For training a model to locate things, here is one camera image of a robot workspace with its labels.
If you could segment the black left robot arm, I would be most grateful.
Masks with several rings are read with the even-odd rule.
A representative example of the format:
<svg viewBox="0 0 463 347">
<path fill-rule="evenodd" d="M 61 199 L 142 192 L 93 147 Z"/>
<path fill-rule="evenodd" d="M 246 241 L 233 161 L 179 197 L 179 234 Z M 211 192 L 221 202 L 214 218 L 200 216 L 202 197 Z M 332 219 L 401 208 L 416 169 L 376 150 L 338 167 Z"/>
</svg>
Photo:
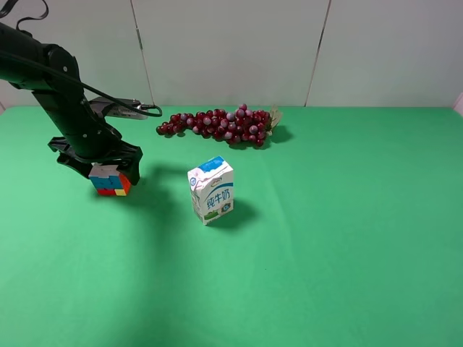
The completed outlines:
<svg viewBox="0 0 463 347">
<path fill-rule="evenodd" d="M 30 35 L 1 25 L 1 79 L 29 90 L 60 131 L 48 146 L 57 161 L 88 178 L 93 164 L 115 165 L 129 182 L 140 180 L 140 147 L 90 107 L 80 84 L 75 57 L 56 44 L 42 44 Z"/>
</svg>

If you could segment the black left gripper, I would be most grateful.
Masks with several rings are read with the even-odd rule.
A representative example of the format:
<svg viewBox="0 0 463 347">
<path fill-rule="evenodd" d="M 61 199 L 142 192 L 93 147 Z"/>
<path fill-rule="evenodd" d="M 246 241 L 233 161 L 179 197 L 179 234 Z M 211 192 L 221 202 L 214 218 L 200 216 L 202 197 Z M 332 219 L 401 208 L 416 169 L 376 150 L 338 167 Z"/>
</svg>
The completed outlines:
<svg viewBox="0 0 463 347">
<path fill-rule="evenodd" d="M 117 171 L 131 185 L 138 184 L 143 152 L 123 141 L 115 128 L 92 119 L 60 119 L 56 126 L 62 136 L 52 138 L 48 146 L 59 154 L 57 163 L 88 179 L 92 163 L 118 162 Z"/>
</svg>

